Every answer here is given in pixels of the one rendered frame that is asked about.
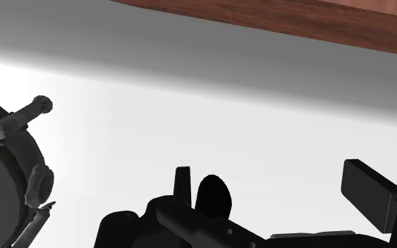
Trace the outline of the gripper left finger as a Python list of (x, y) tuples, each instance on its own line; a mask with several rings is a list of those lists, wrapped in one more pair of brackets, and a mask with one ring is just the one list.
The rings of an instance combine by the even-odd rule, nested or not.
[(94, 248), (260, 248), (264, 238), (227, 218), (190, 207), (190, 168), (176, 168), (173, 194), (156, 197), (145, 213), (117, 211), (101, 220)]

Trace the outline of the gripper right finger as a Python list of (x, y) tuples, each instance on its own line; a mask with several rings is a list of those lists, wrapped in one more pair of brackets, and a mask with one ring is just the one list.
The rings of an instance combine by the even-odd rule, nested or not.
[(341, 180), (342, 195), (397, 248), (397, 184), (359, 159), (346, 159)]

